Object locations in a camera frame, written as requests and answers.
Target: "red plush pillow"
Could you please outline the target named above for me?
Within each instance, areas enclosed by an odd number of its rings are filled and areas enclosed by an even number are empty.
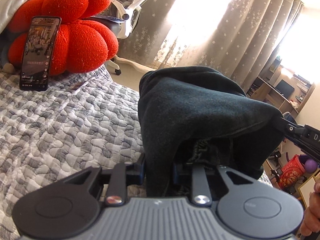
[[[80,20],[105,10],[110,0],[29,0],[14,14],[8,24],[13,33],[21,34],[12,43],[8,59],[14,66],[22,63],[27,31],[34,16],[61,17],[52,54],[50,75],[68,70],[84,73],[97,69],[118,51],[116,36],[103,24]]]

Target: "purple ball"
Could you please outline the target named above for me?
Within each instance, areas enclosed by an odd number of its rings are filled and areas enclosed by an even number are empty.
[[[318,163],[312,159],[306,161],[304,168],[307,173],[314,173],[318,168]]]

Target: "computer monitor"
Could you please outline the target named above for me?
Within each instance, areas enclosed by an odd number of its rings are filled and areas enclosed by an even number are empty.
[[[275,89],[278,90],[279,93],[282,94],[286,99],[289,99],[291,94],[294,92],[294,87],[289,85],[283,79],[279,82],[279,84],[276,85]]]

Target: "black cloth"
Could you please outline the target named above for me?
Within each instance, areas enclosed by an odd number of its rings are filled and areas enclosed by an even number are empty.
[[[165,68],[140,80],[138,116],[147,165],[147,196],[164,196],[174,158],[228,165],[258,179],[283,134],[281,112],[249,99],[209,67]]]

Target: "bed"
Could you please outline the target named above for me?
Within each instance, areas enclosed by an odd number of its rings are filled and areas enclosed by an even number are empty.
[[[104,66],[65,73],[44,92],[19,90],[0,73],[0,239],[16,239],[14,203],[28,192],[88,166],[112,168],[143,152],[139,93],[113,82]],[[260,181],[271,185],[264,174]],[[143,187],[129,194],[144,196]]]

